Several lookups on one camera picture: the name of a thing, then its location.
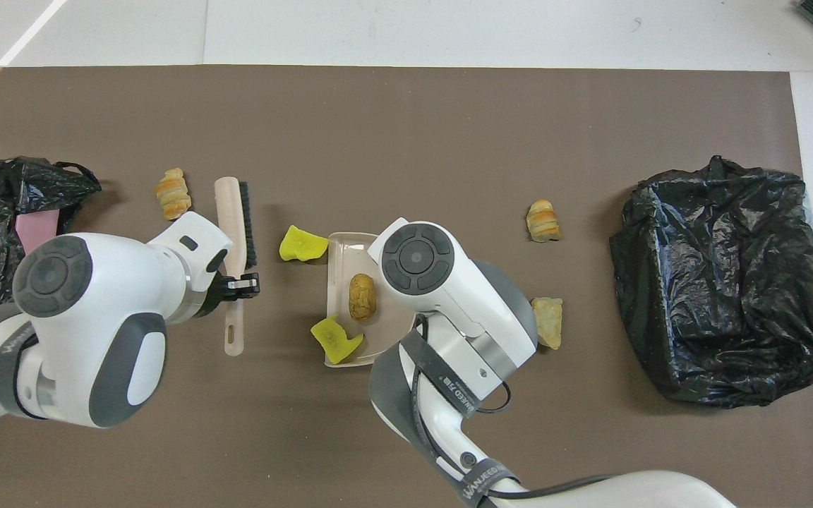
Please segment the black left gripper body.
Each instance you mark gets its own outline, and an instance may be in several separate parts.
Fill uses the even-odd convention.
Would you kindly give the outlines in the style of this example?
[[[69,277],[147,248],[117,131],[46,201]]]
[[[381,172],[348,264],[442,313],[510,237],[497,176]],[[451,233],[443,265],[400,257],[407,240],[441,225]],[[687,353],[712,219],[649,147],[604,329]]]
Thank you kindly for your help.
[[[222,274],[222,271],[216,271],[210,283],[209,289],[205,293],[203,302],[197,312],[197,318],[203,318],[212,314],[212,312],[219,306],[220,303],[226,301],[226,296],[230,295],[232,291],[229,289],[229,281],[232,277],[227,277]]]

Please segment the yellow sponge piece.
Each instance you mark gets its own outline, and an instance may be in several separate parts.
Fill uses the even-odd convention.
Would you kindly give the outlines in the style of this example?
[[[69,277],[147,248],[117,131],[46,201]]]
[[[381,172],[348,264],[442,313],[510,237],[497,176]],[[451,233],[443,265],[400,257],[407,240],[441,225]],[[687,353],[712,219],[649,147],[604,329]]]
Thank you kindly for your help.
[[[345,363],[345,360],[355,353],[365,340],[364,334],[356,334],[351,337],[339,323],[338,315],[327,316],[317,322],[310,328],[310,333],[323,348],[328,363],[332,365]]]
[[[285,262],[292,260],[306,262],[321,258],[328,250],[329,244],[329,238],[310,234],[291,225],[282,238],[278,252],[281,260]]]

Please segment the beige brush with black bristles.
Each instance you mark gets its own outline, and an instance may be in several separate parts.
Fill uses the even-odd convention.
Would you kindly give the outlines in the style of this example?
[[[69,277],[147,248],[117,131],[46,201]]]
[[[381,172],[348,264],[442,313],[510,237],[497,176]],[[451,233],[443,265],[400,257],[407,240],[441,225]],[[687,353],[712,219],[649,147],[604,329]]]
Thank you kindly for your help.
[[[257,264],[257,251],[253,238],[251,202],[248,184],[238,178],[225,176],[214,183],[217,224],[231,246],[224,258],[224,274],[239,277],[251,273]],[[224,351],[236,356],[244,350],[244,300],[228,301],[224,305]]]

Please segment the beige plastic dustpan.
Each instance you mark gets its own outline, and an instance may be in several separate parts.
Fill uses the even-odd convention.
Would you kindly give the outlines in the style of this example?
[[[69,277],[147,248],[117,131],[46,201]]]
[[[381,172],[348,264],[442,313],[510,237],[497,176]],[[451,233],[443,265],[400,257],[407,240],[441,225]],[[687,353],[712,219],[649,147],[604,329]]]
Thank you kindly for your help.
[[[380,269],[368,256],[368,247],[377,235],[336,232],[328,238],[327,315],[336,316],[349,338],[363,334],[363,341],[341,363],[326,359],[325,364],[330,368],[371,365],[410,331],[415,313],[381,285]],[[349,284],[358,273],[367,274],[375,282],[375,314],[364,321],[355,321],[349,314]]]

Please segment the striped toy croissant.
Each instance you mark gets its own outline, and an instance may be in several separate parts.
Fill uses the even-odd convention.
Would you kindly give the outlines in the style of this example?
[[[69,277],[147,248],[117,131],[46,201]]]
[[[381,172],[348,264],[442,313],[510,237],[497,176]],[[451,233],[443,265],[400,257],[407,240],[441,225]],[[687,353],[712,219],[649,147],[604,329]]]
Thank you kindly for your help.
[[[155,195],[160,203],[162,218],[165,221],[175,221],[189,211],[193,205],[181,168],[165,171],[164,176],[155,187]]]
[[[526,229],[533,242],[562,240],[562,231],[554,206],[546,199],[536,200],[530,205],[526,213]]]

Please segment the brown oval toy bread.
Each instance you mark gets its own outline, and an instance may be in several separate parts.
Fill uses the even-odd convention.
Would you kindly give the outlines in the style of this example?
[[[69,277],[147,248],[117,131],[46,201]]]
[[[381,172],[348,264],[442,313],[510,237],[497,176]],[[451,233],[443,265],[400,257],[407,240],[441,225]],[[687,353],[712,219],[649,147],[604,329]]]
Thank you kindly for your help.
[[[366,273],[357,273],[349,281],[349,315],[355,321],[373,318],[377,312],[375,281]]]

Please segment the pale toy bread piece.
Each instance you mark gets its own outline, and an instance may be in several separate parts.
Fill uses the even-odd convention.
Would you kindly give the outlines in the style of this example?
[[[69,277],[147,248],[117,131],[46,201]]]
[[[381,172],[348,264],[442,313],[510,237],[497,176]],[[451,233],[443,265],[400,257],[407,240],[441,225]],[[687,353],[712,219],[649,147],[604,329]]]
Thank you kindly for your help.
[[[538,342],[552,350],[562,345],[562,299],[535,297],[530,301],[538,325]]]

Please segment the pink bin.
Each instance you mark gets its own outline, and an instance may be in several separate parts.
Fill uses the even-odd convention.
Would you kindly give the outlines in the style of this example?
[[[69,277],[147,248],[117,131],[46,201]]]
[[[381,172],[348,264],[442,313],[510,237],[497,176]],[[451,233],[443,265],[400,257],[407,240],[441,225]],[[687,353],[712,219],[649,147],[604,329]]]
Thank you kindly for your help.
[[[59,210],[51,210],[16,216],[14,229],[26,256],[58,235],[59,215]]]

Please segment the right black trash bag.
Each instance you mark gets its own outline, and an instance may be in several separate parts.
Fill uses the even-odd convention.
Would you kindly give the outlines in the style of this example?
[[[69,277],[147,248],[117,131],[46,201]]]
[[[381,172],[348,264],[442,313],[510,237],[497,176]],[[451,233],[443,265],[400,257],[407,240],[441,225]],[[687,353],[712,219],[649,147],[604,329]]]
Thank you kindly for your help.
[[[667,399],[765,407],[813,385],[813,227],[790,171],[712,157],[639,182],[609,240],[620,319]]]

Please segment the brown table mat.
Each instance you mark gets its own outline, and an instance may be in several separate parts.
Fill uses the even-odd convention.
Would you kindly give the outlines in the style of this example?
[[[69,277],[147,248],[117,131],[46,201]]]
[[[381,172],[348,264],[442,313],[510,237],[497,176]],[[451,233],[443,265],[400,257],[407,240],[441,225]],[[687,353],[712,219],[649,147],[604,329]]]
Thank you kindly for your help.
[[[160,388],[112,430],[0,419],[0,508],[456,508],[452,488],[375,414],[368,368],[327,368],[325,263],[284,262],[290,225],[379,234],[448,228],[528,297],[565,303],[562,345],[513,376],[510,407],[465,423],[529,488],[651,469],[735,504],[813,505],[813,385],[768,407],[668,401],[639,366],[614,296],[608,241],[632,187],[713,155],[800,173],[781,72],[171,66],[7,68],[0,159],[93,170],[74,222],[150,240],[154,189],[184,170],[251,187],[262,292],[243,353],[223,314],[169,330]],[[536,200],[561,241],[530,240]]]

